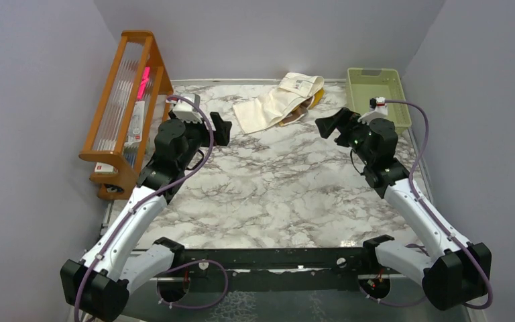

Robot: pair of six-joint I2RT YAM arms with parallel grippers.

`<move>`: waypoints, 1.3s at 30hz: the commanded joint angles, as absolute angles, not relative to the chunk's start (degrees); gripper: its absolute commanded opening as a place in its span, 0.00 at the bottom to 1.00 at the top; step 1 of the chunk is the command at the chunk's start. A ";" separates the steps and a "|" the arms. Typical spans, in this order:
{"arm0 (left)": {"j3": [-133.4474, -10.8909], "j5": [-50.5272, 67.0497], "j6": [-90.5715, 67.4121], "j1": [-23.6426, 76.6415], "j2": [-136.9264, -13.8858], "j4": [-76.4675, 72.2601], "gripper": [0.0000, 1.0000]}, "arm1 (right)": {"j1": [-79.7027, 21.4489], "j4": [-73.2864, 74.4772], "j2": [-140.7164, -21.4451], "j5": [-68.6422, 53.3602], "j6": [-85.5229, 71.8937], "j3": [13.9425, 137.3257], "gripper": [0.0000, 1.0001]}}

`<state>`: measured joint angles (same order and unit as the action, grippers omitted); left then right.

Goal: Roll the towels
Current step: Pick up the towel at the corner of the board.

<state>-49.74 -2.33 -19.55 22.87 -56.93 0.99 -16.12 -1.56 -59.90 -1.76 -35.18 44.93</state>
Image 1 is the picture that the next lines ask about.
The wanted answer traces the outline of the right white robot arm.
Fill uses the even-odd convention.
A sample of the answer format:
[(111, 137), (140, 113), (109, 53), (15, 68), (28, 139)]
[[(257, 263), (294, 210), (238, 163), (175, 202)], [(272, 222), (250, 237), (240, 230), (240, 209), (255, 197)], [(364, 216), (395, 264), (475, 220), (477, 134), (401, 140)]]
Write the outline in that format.
[(334, 131), (338, 146), (350, 148), (364, 165), (361, 175), (411, 226), (423, 243), (421, 254), (383, 235), (363, 243), (361, 267), (370, 273), (391, 268), (422, 287), (427, 300), (439, 310), (486, 297), (492, 303), (490, 267), (492, 253), (461, 235), (429, 203), (413, 175), (395, 156), (398, 134), (394, 124), (382, 118), (360, 122), (360, 114), (347, 108), (315, 121), (319, 135), (327, 139)]

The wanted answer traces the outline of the white cream towel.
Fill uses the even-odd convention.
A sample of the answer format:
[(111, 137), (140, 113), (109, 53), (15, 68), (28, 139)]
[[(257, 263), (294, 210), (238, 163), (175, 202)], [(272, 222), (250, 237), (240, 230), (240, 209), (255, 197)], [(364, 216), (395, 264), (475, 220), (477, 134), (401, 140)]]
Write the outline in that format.
[(289, 72), (271, 91), (233, 106), (243, 133), (263, 131), (283, 120), (295, 107), (323, 88), (325, 79)]

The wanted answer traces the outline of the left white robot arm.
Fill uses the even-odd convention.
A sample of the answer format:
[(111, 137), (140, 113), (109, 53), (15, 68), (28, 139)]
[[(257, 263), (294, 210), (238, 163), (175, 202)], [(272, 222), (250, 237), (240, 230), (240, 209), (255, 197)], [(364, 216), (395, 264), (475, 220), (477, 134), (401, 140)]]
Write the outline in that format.
[(149, 279), (183, 269), (184, 247), (169, 239), (155, 241), (133, 257), (140, 237), (170, 203), (183, 182), (198, 172), (215, 146), (227, 146), (232, 123), (217, 112), (191, 121), (172, 116), (159, 125), (154, 153), (142, 169), (129, 200), (102, 238), (79, 261), (67, 260), (60, 270), (66, 302), (74, 320), (84, 317), (114, 321), (129, 297)]

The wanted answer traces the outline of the yellow brown towel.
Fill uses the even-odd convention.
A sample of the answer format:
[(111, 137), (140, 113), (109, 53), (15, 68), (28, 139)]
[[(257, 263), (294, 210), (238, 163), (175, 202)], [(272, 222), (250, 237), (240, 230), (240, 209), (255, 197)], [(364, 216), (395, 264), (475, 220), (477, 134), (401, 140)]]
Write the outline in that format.
[(295, 107), (283, 120), (278, 122), (278, 125), (284, 127), (302, 119), (310, 109), (318, 105), (324, 94), (325, 90), (324, 88), (321, 88), (313, 96)]

